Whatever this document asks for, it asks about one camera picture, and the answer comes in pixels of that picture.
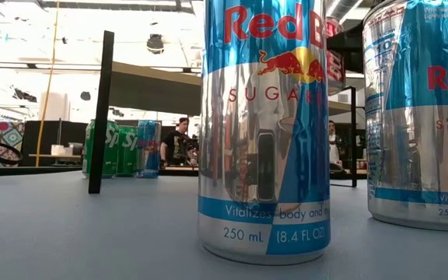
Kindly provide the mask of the white cylindrical column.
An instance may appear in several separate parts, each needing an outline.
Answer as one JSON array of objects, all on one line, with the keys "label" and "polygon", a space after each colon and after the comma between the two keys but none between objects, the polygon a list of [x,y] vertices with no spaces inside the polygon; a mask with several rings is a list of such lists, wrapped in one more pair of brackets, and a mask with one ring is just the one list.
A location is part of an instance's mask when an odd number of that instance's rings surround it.
[{"label": "white cylindrical column", "polygon": [[46,99],[46,92],[40,95],[38,119],[45,121],[68,121],[70,115],[70,100],[66,93],[50,92]]}]

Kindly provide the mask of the silver ventilation duct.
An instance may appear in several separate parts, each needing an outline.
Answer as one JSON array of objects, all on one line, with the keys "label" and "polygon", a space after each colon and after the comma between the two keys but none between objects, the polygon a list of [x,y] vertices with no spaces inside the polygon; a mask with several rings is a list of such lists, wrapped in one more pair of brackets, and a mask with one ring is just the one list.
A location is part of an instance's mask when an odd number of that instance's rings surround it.
[{"label": "silver ventilation duct", "polygon": [[362,26],[362,20],[367,12],[364,12],[358,18],[351,18],[352,15],[364,0],[326,0],[326,36],[334,37],[344,31],[343,24],[346,20],[356,21],[356,24],[349,27],[353,30]]}]

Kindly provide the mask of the red Coca-Cola can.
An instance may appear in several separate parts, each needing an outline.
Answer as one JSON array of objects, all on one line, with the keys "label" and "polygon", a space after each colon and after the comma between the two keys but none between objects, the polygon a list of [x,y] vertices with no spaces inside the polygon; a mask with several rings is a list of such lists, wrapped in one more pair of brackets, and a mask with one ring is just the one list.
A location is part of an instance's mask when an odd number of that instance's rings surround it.
[{"label": "red Coca-Cola can", "polygon": [[[326,18],[327,38],[338,35],[343,31],[338,19]],[[327,52],[328,95],[332,96],[345,88],[345,66],[343,56],[336,51]]]}]

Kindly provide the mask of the silver blue Red Bull can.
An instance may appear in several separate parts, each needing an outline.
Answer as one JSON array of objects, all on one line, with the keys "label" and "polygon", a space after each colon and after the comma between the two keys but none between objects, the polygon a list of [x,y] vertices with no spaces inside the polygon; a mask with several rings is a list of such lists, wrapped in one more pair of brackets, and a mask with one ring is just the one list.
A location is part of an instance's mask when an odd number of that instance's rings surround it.
[{"label": "silver blue Red Bull can", "polygon": [[362,54],[369,212],[448,230],[448,0],[379,0]]},{"label": "silver blue Red Bull can", "polygon": [[331,241],[324,0],[205,0],[198,235],[248,264]]}]

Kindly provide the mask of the person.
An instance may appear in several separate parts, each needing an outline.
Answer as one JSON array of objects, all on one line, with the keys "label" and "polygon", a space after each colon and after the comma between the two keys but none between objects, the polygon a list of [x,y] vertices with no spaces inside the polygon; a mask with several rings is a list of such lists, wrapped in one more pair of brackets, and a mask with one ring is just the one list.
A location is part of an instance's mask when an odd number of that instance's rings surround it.
[{"label": "person", "polygon": [[194,140],[187,135],[189,119],[182,117],[175,131],[161,141],[160,162],[167,166],[197,166],[197,151]]},{"label": "person", "polygon": [[333,121],[328,122],[328,144],[329,144],[329,156],[330,163],[336,163],[338,165],[342,165],[342,161],[340,158],[340,148],[342,144],[342,140],[339,136],[336,135],[336,126]]}]

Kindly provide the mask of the black screen panel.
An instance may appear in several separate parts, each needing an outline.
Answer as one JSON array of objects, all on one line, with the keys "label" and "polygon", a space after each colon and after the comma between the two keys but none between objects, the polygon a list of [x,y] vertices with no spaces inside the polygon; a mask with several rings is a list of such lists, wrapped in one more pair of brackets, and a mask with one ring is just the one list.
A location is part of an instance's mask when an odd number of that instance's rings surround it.
[{"label": "black screen panel", "polygon": [[173,137],[177,129],[175,126],[162,126],[161,131],[161,142],[165,142],[167,145],[170,145],[173,142]]}]

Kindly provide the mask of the green Sprite can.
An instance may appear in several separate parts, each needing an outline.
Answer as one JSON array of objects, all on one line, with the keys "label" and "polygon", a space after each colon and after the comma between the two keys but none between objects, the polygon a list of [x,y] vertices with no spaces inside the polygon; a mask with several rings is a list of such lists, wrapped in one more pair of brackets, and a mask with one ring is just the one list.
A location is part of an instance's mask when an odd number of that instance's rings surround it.
[{"label": "green Sprite can", "polygon": [[[86,137],[82,158],[82,174],[86,178],[90,175],[94,131],[95,120],[92,119],[86,126]],[[119,127],[117,123],[114,121],[108,121],[103,156],[103,178],[112,178],[117,172],[118,140]]]},{"label": "green Sprite can", "polygon": [[133,177],[137,170],[138,129],[133,126],[119,127],[117,176]]}]

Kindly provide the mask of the black ceiling-hung device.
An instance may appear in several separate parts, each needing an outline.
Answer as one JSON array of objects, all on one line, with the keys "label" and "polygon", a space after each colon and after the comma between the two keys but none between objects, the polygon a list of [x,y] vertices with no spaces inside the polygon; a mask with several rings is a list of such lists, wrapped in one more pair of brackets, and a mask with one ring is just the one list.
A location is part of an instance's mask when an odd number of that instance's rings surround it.
[{"label": "black ceiling-hung device", "polygon": [[146,48],[153,54],[162,54],[164,52],[162,35],[157,33],[150,34],[149,39],[146,42]]}]

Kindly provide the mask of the dark blue Red Bull can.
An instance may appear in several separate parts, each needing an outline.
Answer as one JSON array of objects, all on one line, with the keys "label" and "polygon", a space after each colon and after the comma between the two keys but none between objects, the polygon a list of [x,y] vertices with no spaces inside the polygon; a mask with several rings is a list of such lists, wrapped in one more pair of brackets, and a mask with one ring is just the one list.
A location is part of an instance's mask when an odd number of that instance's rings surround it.
[{"label": "dark blue Red Bull can", "polygon": [[157,178],[159,176],[159,148],[161,122],[140,120],[138,122],[138,155],[136,177]]}]

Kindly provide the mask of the wooden ledge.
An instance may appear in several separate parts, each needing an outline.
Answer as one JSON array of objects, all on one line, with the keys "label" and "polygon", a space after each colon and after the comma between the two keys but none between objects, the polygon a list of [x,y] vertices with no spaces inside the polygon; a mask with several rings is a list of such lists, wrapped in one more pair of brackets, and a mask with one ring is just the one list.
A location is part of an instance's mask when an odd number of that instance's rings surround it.
[{"label": "wooden ledge", "polygon": [[[29,154],[29,157],[37,157],[37,154]],[[80,155],[51,155],[51,154],[40,154],[42,158],[55,158],[55,159],[80,159]]]}]

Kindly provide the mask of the black table frame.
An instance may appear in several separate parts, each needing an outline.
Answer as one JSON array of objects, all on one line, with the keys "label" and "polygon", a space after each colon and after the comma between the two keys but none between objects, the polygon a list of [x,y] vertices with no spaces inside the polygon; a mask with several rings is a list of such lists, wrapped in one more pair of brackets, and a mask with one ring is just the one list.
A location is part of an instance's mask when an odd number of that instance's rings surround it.
[{"label": "black table frame", "polygon": [[[43,173],[64,173],[64,172],[82,172],[76,166],[45,166],[45,167],[0,167],[0,176],[19,176],[19,175],[36,175]],[[175,176],[175,177],[197,177],[198,172],[159,172],[160,176]],[[331,180],[365,180],[366,174],[351,174],[351,173],[332,173]]]}]

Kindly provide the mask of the wooden shelf with black legs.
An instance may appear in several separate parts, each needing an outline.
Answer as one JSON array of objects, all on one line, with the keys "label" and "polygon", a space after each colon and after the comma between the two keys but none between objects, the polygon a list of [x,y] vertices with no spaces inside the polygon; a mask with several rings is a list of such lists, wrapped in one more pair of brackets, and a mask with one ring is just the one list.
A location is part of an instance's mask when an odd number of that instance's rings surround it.
[{"label": "wooden shelf with black legs", "polygon": [[330,189],[326,40],[320,27],[205,34],[201,76],[112,60],[105,34],[92,169],[103,170],[109,107],[201,117],[201,189],[233,199],[325,199]]}]

